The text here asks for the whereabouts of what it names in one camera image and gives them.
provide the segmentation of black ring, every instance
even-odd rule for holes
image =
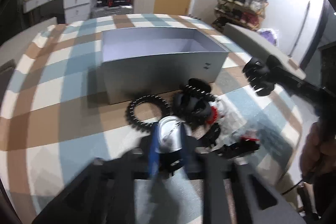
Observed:
[[[126,109],[126,118],[129,124],[132,125],[132,127],[137,128],[137,130],[141,130],[142,132],[144,131],[150,132],[153,126],[152,122],[150,123],[142,122],[134,114],[134,109],[142,103],[150,103],[160,108],[162,115],[160,119],[170,116],[169,104],[158,95],[146,95],[138,99],[135,99],[132,102],[130,102],[130,104]]]

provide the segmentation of plaid bedsheet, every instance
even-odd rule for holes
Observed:
[[[248,157],[257,170],[275,183],[287,169],[301,137],[298,108],[280,86],[267,97],[257,97],[241,72],[251,57],[212,27],[185,16],[153,14],[52,25],[23,54],[0,112],[0,176],[24,224],[31,223],[93,158],[116,158],[143,136],[127,125],[127,102],[107,103],[100,72],[101,35],[104,30],[151,26],[197,28],[231,51],[213,93],[227,103],[240,126],[258,127],[262,147]],[[153,118],[153,112],[144,110],[142,118]],[[198,223],[200,187],[183,177],[181,170],[163,188],[179,208],[175,223]],[[139,223],[149,220],[150,206],[145,204],[152,202],[150,183],[137,181]]]

